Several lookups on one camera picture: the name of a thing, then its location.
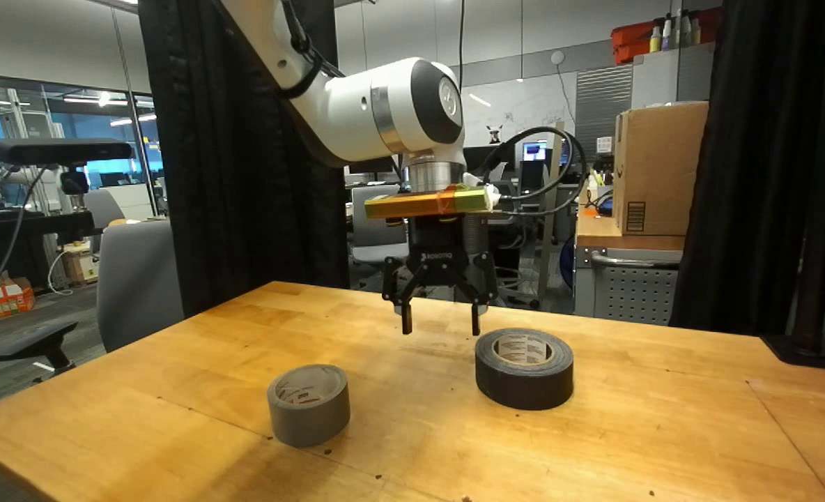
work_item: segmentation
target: chair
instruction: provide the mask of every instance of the chair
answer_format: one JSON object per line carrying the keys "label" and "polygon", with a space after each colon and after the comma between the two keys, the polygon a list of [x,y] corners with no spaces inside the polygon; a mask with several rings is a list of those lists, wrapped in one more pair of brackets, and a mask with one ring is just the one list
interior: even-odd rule
{"label": "chair", "polygon": [[352,186],[352,204],[353,204],[352,273],[357,280],[357,287],[367,287],[367,282],[361,280],[364,267],[381,270],[388,257],[392,259],[410,257],[403,221],[364,218],[364,200],[380,196],[395,196],[395,193],[399,193],[399,183]]}
{"label": "chair", "polygon": [[45,356],[49,362],[53,374],[65,374],[65,370],[76,367],[76,362],[62,352],[62,342],[65,342],[66,331],[73,331],[76,326],[79,326],[79,320],[73,320],[73,319],[31,326],[19,338],[16,345],[0,352],[0,362]]}
{"label": "chair", "polygon": [[84,208],[95,218],[97,234],[91,238],[91,253],[99,253],[99,234],[112,221],[122,221],[125,213],[118,207],[108,189],[84,193]]}
{"label": "chair", "polygon": [[105,352],[184,319],[166,218],[108,225],[99,242],[97,330]]}
{"label": "chair", "polygon": [[537,309],[540,302],[522,292],[522,249],[527,242],[527,228],[516,218],[491,218],[487,239],[497,267],[497,305]]}

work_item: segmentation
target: white wall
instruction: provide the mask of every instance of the white wall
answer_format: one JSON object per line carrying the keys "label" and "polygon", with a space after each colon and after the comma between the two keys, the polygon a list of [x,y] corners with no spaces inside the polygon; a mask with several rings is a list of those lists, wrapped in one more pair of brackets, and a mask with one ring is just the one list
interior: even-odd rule
{"label": "white wall", "polygon": [[576,75],[545,75],[466,87],[466,146],[487,146],[491,130],[508,140],[524,128],[554,125],[576,135]]}
{"label": "white wall", "polygon": [[[718,0],[689,0],[692,8]],[[466,62],[604,42],[614,29],[664,17],[669,0],[469,0]],[[403,55],[456,62],[460,0],[380,0],[334,12],[345,72]]]}
{"label": "white wall", "polygon": [[138,19],[90,0],[0,0],[0,75],[150,93]]}
{"label": "white wall", "polygon": [[[710,8],[718,0],[689,0],[689,8]],[[508,82],[473,83],[466,77],[466,146],[487,146],[491,128],[501,140],[533,128],[561,125],[576,130],[576,72],[537,75],[516,83],[522,52],[551,62],[548,52],[604,44],[611,62],[611,30],[619,24],[664,17],[669,0],[469,0],[463,63],[501,62]],[[403,55],[460,63],[460,0],[380,0],[338,8],[338,63],[360,72]]]}

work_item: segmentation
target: desk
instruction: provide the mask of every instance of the desk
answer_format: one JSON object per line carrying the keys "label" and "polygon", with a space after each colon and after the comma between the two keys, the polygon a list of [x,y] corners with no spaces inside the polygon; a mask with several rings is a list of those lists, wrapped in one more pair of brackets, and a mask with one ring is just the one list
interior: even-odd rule
{"label": "desk", "polygon": [[[473,386],[469,305],[272,282],[0,401],[0,468],[53,498],[825,498],[825,370],[754,338],[491,309],[576,356],[554,411]],[[272,441],[265,387],[331,362],[352,423]]]}
{"label": "desk", "polygon": [[[0,259],[13,234],[16,213],[0,213]],[[46,291],[45,234],[62,234],[65,242],[95,231],[90,213],[41,215],[26,213],[23,231],[9,263],[10,277],[26,277],[35,291]]]}
{"label": "desk", "polygon": [[681,250],[685,238],[622,234],[614,218],[579,213],[576,245],[583,249],[664,249]]}

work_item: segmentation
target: ceiling light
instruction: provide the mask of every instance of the ceiling light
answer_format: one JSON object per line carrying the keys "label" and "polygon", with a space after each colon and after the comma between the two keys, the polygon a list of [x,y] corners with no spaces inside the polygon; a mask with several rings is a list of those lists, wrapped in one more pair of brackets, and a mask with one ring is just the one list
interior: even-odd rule
{"label": "ceiling light", "polygon": [[148,95],[134,95],[136,109],[154,109],[154,98]]}
{"label": "ceiling light", "polygon": [[[138,115],[136,122],[155,122],[155,115]],[[120,119],[112,119],[108,125],[112,128],[125,128],[125,125],[130,125],[130,119],[120,116]]]}
{"label": "ceiling light", "polygon": [[97,95],[97,107],[105,109],[112,102],[112,93]]}
{"label": "ceiling light", "polygon": [[130,15],[136,15],[136,8],[138,8],[138,0],[91,0],[91,2],[99,2],[99,6],[108,6],[118,12],[130,12]]}

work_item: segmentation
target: cable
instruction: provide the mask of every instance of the cable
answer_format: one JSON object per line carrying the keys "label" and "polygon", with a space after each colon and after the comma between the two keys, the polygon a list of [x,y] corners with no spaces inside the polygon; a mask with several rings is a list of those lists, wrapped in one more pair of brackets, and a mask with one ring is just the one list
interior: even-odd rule
{"label": "cable", "polygon": [[522,0],[522,62],[519,62],[519,83],[524,83],[524,0]]}
{"label": "cable", "polygon": [[572,107],[569,87],[563,83],[561,63],[558,63],[558,87],[561,87],[561,98],[563,98],[563,102],[569,109],[572,125],[576,125],[576,111]]}
{"label": "cable", "polygon": [[2,277],[6,266],[10,263],[10,253],[13,253],[19,231],[23,231],[28,199],[31,199],[33,186],[41,181],[41,176],[45,176],[45,169],[38,167],[38,172],[31,178],[31,183],[26,189],[26,199],[19,204],[16,222],[13,222],[13,231],[10,231],[10,242],[6,245],[6,253],[0,259],[0,277]]}
{"label": "cable", "polygon": [[[561,128],[548,128],[548,125],[537,125],[537,128],[527,128],[527,130],[522,130],[522,135],[504,140],[501,146],[497,146],[494,153],[477,167],[477,172],[481,172],[484,167],[497,164],[497,160],[501,160],[513,146],[519,146],[524,136],[533,136],[533,135],[554,135],[554,136],[563,136],[565,141],[573,146],[576,161],[586,167],[586,150],[583,150],[583,146],[579,146],[579,140],[576,140],[573,135],[561,130]],[[501,196],[498,204],[522,204],[522,200],[534,200],[534,199],[548,196],[551,189],[558,189],[558,186],[563,183],[563,176],[565,176],[576,161],[573,161],[573,157],[569,157],[563,172],[561,172],[551,183],[545,183],[545,186],[540,186],[540,189],[534,189],[534,193],[527,193],[527,196]],[[565,207],[572,207],[572,204],[576,200],[576,196],[579,196],[583,186],[586,186],[586,178],[587,178],[587,176],[579,172],[579,183],[576,183],[573,196],[569,196],[563,204],[558,204],[558,207],[551,207],[551,208],[545,208],[545,213],[527,213],[524,207],[519,207],[519,208],[501,213],[498,218],[544,218],[544,215],[563,213]]]}
{"label": "cable", "polygon": [[360,24],[361,24],[361,70],[367,70],[367,30],[364,30],[364,6],[360,2]]}
{"label": "cable", "polygon": [[299,19],[299,12],[290,0],[281,0],[285,24],[290,29],[290,44],[295,52],[310,52],[310,36]]}
{"label": "cable", "polygon": [[399,186],[406,186],[403,161],[392,161],[392,157],[391,157],[391,164],[392,164],[395,183]]}
{"label": "cable", "polygon": [[55,266],[62,263],[65,253],[66,253],[66,250],[59,250],[59,253],[49,259],[49,267],[46,267],[46,291],[49,291],[53,295],[73,295],[69,287],[66,287],[66,291],[55,291],[55,284],[53,284],[53,270],[55,270]]}
{"label": "cable", "polygon": [[456,47],[456,59],[460,59],[460,93],[466,87],[466,17],[469,17],[469,6],[466,6],[466,0],[460,0],[460,47]]}
{"label": "cable", "polygon": [[16,169],[10,169],[10,167],[0,167],[2,172],[0,172],[0,183],[6,183]]}
{"label": "cable", "polygon": [[141,136],[141,125],[138,125],[136,95],[134,95],[134,87],[130,87],[130,63],[127,63],[127,55],[125,55],[122,29],[118,22],[115,8],[108,8],[108,15],[112,15],[112,30],[115,30],[115,42],[118,42],[118,55],[120,55],[122,75],[125,75],[125,102],[127,102],[127,116],[130,116],[130,136],[134,136],[136,161],[138,161],[138,169],[141,169],[141,183],[145,183],[148,199],[154,200],[154,208],[159,208],[155,196],[154,196],[154,164],[150,164],[148,148],[141,141],[145,136]]}

